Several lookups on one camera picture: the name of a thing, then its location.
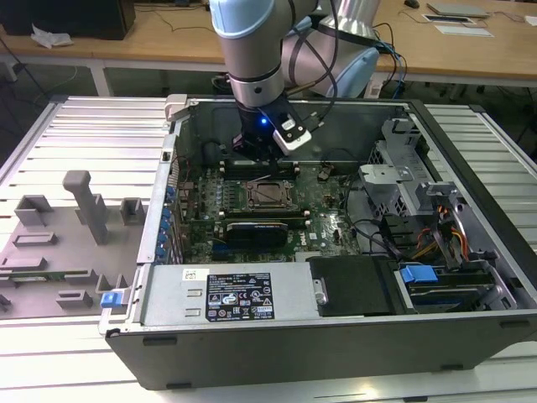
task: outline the circuit board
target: circuit board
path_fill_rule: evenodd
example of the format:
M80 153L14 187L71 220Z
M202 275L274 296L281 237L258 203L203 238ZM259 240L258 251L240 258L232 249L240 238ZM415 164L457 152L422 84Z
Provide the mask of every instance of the circuit board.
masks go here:
M197 178L196 192L182 203L183 223L189 226L189 253L185 263L218 263L214 249L226 249L226 223L251 222L250 216L229 219L230 213L256 214L264 221L289 224L285 245L263 250L233 250L222 263L292 262L310 256L360 254L342 210L347 176L330 176L318 181L320 165L301 165L293 180L226 181L215 169L205 169Z

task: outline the computer case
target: computer case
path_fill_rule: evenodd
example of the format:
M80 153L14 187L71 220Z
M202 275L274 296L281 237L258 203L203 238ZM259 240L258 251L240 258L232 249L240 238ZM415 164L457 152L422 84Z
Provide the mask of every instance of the computer case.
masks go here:
M10 35L32 24L52 33L121 40L133 26L133 0L0 0L0 22Z

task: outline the laptop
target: laptop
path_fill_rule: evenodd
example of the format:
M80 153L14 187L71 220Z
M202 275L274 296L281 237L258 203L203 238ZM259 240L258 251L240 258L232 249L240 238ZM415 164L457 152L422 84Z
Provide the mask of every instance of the laptop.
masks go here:
M487 18L490 14L485 10L466 4L427 3L427 6L439 15L455 15L457 17Z

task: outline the blue drive latch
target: blue drive latch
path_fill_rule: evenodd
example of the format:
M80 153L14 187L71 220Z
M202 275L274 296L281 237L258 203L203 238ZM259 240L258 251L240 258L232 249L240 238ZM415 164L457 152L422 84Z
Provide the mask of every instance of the blue drive latch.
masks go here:
M101 298L101 308L119 308L122 299L123 293L121 291L105 292Z
M408 264L400 271L401 277L405 283L437 283L438 277L436 276L433 266L427 264Z

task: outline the motherboard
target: motherboard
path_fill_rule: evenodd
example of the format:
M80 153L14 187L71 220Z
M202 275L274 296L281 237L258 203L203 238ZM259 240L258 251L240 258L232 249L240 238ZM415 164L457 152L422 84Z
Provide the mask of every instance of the motherboard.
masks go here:
M349 174L327 172L325 165L308 163L273 174L213 166L200 169L193 181L180 181L185 263L360 254L343 208Z

